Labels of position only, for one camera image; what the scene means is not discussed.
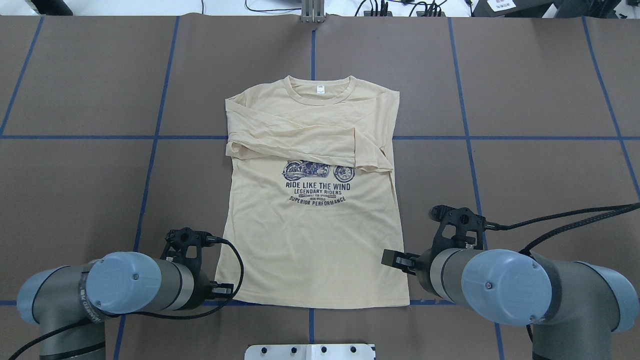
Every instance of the light blue joint cap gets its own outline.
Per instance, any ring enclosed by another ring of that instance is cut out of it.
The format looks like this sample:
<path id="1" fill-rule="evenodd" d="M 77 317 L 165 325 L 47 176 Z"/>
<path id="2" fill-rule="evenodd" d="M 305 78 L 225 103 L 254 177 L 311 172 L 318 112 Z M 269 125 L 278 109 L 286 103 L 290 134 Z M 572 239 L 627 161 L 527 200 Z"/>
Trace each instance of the light blue joint cap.
<path id="1" fill-rule="evenodd" d="M 524 326 L 551 304 L 547 272 L 529 256 L 495 249 L 474 256 L 462 272 L 462 292 L 471 308 L 497 323 Z"/>
<path id="2" fill-rule="evenodd" d="M 576 263 L 586 265 L 602 276 L 611 288 L 613 295 L 615 295 L 618 301 L 618 309 L 620 310 L 620 322 L 618 322 L 618 327 L 613 332 L 623 332 L 631 329 L 638 317 L 638 312 L 640 312 L 638 294 L 631 282 L 624 275 L 610 268 L 591 265 L 583 261 L 576 261 Z"/>
<path id="3" fill-rule="evenodd" d="M 112 314 L 139 311 L 156 297 L 162 282 L 158 264 L 139 252 L 112 252 L 98 260 L 86 278 L 86 294 Z"/>
<path id="4" fill-rule="evenodd" d="M 51 276 L 54 272 L 68 266 L 69 265 L 65 265 L 55 269 L 38 272 L 24 282 L 24 284 L 20 288 L 20 292 L 18 292 L 18 299 L 16 301 L 18 311 L 20 311 L 20 317 L 22 317 L 24 321 L 33 325 L 38 325 L 38 322 L 33 317 L 33 302 L 36 300 L 38 290 L 40 290 L 40 287 L 49 278 L 49 276 Z"/>

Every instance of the white sticker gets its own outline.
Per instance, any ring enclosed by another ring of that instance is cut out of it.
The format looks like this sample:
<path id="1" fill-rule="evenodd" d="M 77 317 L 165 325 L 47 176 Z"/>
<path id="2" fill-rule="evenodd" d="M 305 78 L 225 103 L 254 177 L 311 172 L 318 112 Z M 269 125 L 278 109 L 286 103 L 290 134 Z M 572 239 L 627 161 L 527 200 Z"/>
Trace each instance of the white sticker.
<path id="1" fill-rule="evenodd" d="M 491 9 L 495 12 L 501 12 L 503 10 L 516 7 L 513 0 L 486 0 L 486 3 L 491 6 Z"/>

